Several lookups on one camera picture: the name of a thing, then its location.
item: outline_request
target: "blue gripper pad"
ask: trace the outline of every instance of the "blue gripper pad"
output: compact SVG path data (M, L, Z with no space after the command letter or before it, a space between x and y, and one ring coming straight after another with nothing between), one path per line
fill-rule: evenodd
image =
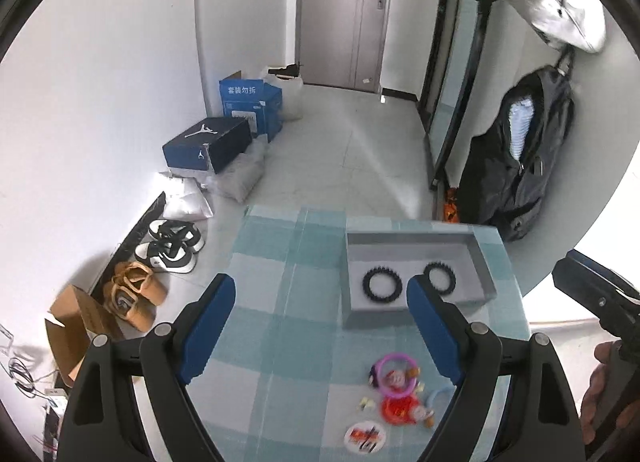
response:
M189 384L204 371L235 302L236 284L225 275L182 346L182 364L177 374L182 384Z
M464 378L458 342L427 298L416 277L411 278L407 284L406 302L439 373L457 386Z

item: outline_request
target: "open tray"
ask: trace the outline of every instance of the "open tray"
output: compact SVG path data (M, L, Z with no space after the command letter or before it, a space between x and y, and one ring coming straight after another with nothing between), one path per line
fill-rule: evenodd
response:
M468 232L347 232L349 283L342 284L344 327L372 328L413 323L406 284L427 264L441 262L456 276L456 288L444 301L460 307L482 305L496 297L494 281L472 228ZM402 279L402 294L392 303L371 301L362 280L369 270L388 267Z

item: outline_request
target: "teal and white plaid tablecloth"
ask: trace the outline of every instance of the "teal and white plaid tablecloth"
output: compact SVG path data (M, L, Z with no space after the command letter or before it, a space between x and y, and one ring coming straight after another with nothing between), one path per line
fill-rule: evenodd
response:
M415 326L341 327L345 229L450 232L451 227L304 208L247 211L227 269L236 282L236 306L204 373L188 386L227 462L361 460L342 439L355 422L384 424L377 410L361 412L358 404L362 397L381 401L367 378L371 365L389 352L405 352L418 361L423 397L450 385L438 374ZM520 291L497 232L485 227L474 232L498 297L466 318L484 321L498 335L528 339ZM507 384L498 385L475 460L488 455ZM446 398L436 401L436 419L446 409ZM423 426L386 428L385 447L368 460L415 462L432 434Z

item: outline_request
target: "blue cardboard box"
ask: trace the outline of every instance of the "blue cardboard box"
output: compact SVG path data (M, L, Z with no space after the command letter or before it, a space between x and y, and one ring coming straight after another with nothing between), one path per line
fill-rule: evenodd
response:
M251 144L249 122L217 117L204 119L162 146L167 166L221 172Z
M242 79L238 72L220 81L220 98L225 117L247 119L252 135L266 134L271 142L282 129L281 89L261 79Z

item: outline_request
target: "plastic bag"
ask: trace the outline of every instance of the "plastic bag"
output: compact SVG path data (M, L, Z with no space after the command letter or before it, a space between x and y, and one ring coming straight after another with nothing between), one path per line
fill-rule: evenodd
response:
M213 216L213 210L194 178L172 177L171 173L159 175L166 195L163 218L195 222Z
M264 158L268 145L267 135L255 138L246 151L238 155L222 173L210 176L207 188L243 203L264 175Z
M505 0L550 47L565 44L596 53L606 39L600 0Z
M266 67L260 74L260 79L282 90L282 110L280 119L284 122L302 119L302 87L305 85L302 77L280 79L269 73Z

